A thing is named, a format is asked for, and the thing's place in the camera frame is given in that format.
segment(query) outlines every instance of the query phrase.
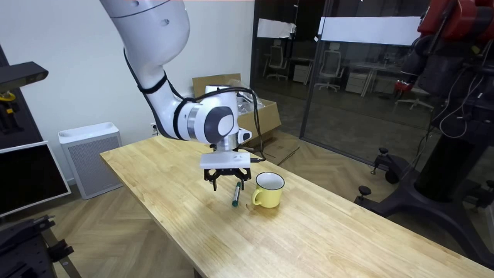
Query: mug handle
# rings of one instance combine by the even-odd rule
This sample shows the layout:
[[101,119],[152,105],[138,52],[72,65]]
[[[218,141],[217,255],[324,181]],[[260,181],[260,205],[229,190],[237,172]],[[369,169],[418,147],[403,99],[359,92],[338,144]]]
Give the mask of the mug handle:
[[262,189],[260,189],[260,188],[257,188],[257,189],[254,191],[254,193],[252,194],[252,204],[254,204],[254,205],[256,205],[256,206],[258,206],[258,205],[260,205],[260,204],[261,204],[261,202],[260,202],[260,201],[256,201],[256,200],[255,200],[255,198],[257,197],[257,195],[258,195],[259,193],[261,193],[261,192],[262,192]]

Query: white wall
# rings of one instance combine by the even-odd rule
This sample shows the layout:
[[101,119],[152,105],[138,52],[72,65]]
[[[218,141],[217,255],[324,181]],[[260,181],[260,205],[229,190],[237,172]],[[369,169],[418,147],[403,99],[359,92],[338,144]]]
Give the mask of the white wall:
[[[192,78],[242,74],[249,83],[254,1],[186,1],[191,32],[165,66],[181,93]],[[2,0],[0,45],[10,64],[34,61],[47,79],[22,88],[66,179],[73,178],[58,131],[113,122],[129,144],[151,136],[152,113],[123,57],[120,37],[98,0]]]

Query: black robot stand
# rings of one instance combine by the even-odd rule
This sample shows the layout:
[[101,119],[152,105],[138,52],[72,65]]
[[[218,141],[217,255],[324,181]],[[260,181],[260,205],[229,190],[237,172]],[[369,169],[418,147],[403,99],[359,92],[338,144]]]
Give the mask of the black robot stand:
[[361,196],[355,199],[355,203],[383,217],[407,212],[427,218],[449,232],[468,258],[494,270],[494,254],[480,238],[463,207],[464,198],[469,195],[487,198],[487,201],[483,200],[485,205],[492,203],[492,182],[488,183],[491,189],[485,190],[465,179],[486,148],[486,144],[473,145],[442,135],[422,173],[413,169],[409,171],[406,160],[389,155],[386,149],[381,148],[374,166],[388,166],[388,182],[400,183],[379,203],[365,198],[371,191],[361,186]]

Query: power outlet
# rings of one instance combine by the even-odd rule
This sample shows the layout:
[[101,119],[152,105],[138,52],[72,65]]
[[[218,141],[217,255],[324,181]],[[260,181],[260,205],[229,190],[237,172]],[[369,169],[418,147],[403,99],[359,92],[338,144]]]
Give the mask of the power outlet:
[[153,130],[152,136],[158,136],[160,132],[158,131],[158,127],[156,126],[156,123],[151,123],[151,129]]

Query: yellow mug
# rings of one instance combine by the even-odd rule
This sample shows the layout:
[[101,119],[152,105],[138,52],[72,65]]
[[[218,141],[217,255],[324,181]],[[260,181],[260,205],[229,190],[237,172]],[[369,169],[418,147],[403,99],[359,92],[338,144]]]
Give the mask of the yellow mug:
[[255,178],[257,188],[252,194],[252,204],[274,208],[280,204],[281,191],[285,180],[278,174],[265,172]]

